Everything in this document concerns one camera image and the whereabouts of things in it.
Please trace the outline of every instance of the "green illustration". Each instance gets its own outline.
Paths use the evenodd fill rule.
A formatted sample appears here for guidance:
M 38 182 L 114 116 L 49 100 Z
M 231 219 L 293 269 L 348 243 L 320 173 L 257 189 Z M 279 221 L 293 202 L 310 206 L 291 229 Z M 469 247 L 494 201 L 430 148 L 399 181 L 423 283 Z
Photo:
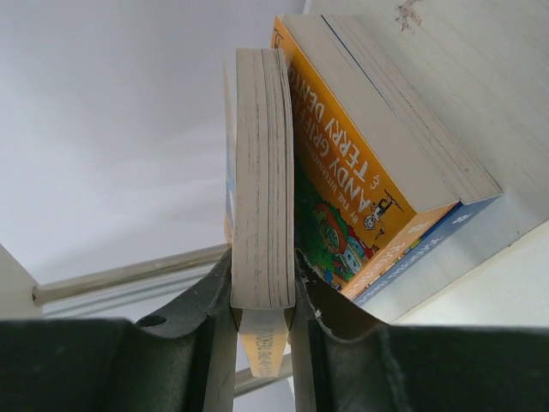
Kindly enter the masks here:
M 369 247 L 326 202 L 295 163 L 296 247 L 309 265 L 335 288 L 349 282 L 378 250 Z

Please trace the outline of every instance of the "white book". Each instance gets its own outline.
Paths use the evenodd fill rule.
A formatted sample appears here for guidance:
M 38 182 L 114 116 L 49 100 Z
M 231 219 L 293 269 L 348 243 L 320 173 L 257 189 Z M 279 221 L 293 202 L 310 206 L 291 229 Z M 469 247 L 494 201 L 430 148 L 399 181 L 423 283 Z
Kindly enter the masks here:
M 242 310 L 235 317 L 252 373 L 276 376 L 295 305 L 293 122 L 284 56 L 238 49 L 236 77 L 236 144 L 226 111 L 227 175 L 234 173 L 233 190 L 227 188 L 231 305 Z

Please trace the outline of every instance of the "stack of books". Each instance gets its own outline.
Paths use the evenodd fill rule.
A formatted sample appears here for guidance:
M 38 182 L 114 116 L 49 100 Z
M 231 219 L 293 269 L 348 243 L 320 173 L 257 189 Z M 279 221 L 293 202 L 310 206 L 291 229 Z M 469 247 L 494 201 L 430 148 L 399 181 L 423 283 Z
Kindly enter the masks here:
M 360 19 L 277 17 L 271 46 L 237 50 L 235 117 L 226 75 L 232 307 L 256 376 L 278 373 L 296 249 L 361 304 L 501 194 Z

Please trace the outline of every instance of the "orange book cover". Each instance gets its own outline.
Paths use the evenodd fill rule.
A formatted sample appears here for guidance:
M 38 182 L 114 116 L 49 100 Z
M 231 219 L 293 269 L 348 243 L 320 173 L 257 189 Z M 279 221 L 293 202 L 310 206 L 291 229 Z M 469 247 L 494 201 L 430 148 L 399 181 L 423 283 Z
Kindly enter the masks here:
M 278 17 L 272 46 L 292 95 L 296 247 L 352 300 L 453 204 L 414 210 Z

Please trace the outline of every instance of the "white wooden board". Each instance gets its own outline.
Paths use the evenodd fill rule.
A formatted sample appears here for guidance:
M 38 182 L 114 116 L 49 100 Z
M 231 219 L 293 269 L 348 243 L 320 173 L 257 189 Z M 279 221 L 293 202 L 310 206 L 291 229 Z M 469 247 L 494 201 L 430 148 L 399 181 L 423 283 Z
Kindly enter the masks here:
M 549 218 L 549 5 L 311 0 L 309 13 L 362 15 L 426 104 L 504 189 L 365 305 L 393 321 Z
M 549 222 L 469 271 L 397 324 L 549 326 Z
M 0 245 L 0 319 L 41 316 L 33 303 L 35 285 L 34 278 Z

